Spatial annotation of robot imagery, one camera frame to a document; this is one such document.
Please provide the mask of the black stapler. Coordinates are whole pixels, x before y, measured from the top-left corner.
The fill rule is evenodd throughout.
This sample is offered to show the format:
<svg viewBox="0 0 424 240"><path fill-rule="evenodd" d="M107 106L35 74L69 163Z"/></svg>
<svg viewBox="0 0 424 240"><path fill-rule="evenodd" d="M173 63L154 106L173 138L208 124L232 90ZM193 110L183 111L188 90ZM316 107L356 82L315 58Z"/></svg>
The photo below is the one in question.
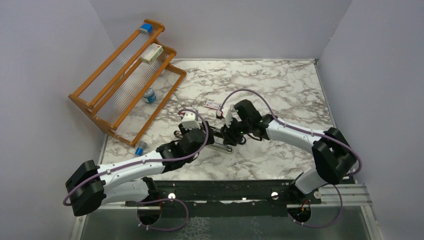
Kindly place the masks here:
<svg viewBox="0 0 424 240"><path fill-rule="evenodd" d="M225 127L222 129L213 127L212 130L213 135L217 138L222 139L222 143L224 145L237 146L244 145L247 142L243 134L231 132Z"/></svg>

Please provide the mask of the red white staple box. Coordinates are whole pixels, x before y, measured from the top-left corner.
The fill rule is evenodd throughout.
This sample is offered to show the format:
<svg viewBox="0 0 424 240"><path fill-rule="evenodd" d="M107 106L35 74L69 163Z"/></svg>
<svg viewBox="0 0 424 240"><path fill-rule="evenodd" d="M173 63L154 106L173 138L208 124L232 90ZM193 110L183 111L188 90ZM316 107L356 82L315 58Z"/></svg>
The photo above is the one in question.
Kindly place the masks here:
<svg viewBox="0 0 424 240"><path fill-rule="evenodd" d="M213 101L207 100L204 106L208 109L218 110L219 107L221 106L221 104L218 103L218 102L213 102Z"/></svg>

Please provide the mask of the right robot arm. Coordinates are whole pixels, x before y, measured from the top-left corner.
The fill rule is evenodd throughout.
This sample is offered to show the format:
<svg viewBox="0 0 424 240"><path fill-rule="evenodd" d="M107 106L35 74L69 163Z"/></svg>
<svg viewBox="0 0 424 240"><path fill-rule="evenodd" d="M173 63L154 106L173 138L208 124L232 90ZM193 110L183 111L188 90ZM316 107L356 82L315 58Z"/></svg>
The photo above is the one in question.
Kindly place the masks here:
<svg viewBox="0 0 424 240"><path fill-rule="evenodd" d="M224 144L236 146L243 142L245 135L253 135L259 140L280 141L312 154L315 167L298 176L288 190L289 199L296 204L306 200L317 188L339 184L357 162L337 128L313 132L279 123L272 114L261 115L247 99L238 102L234 109L238 118L233 117L227 107L216 111L216 117L225 121L220 129Z"/></svg>

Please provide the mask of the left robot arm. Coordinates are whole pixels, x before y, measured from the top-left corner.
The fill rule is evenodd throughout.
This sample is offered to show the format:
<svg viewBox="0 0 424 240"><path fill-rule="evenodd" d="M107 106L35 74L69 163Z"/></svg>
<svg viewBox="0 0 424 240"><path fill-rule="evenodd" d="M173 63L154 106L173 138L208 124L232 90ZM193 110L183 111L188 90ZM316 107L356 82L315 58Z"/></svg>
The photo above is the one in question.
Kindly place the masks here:
<svg viewBox="0 0 424 240"><path fill-rule="evenodd" d="M143 178L178 170L192 163L205 146L215 142L215 129L208 122L190 130L182 125L179 128L181 139L136 158L115 164L83 162L65 182L67 195L63 205L71 207L75 217L120 201L140 200L144 205L152 205L157 200L157 191Z"/></svg>

